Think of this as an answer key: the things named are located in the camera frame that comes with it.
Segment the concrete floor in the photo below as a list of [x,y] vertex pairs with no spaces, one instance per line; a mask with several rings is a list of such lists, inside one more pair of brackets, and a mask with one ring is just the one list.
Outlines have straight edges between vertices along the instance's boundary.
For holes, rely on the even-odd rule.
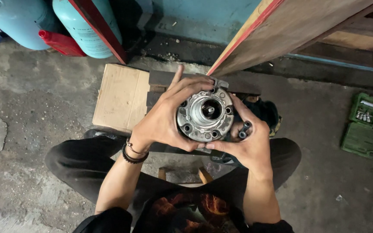
[[[104,65],[115,62],[0,44],[0,233],[71,232],[93,214],[94,204],[50,174],[43,158],[51,146],[92,127]],[[177,63],[136,57],[130,66],[175,71]],[[191,73],[207,69],[186,66]],[[303,152],[277,191],[283,219],[300,233],[373,233],[373,161],[339,148],[351,97],[363,90],[283,77],[256,82],[283,116],[277,137],[296,141]],[[157,176],[165,166],[176,170],[169,181],[192,181],[202,165],[215,177],[231,170],[207,157],[158,153],[142,170]]]

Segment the leg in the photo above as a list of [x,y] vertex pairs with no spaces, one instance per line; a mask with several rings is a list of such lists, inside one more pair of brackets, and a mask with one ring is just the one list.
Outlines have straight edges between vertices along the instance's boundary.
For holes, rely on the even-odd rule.
[[[299,146],[289,139],[270,140],[273,184],[277,190],[296,170],[301,160]],[[202,192],[212,193],[242,209],[248,169],[237,167],[228,174],[201,186]]]
[[[45,157],[48,169],[61,181],[91,202],[96,203],[100,186],[114,161],[110,158],[123,146],[125,140],[112,140],[106,136],[90,139],[67,140],[54,146]],[[143,204],[153,195],[168,189],[180,188],[141,172],[135,195],[128,208],[135,223]]]

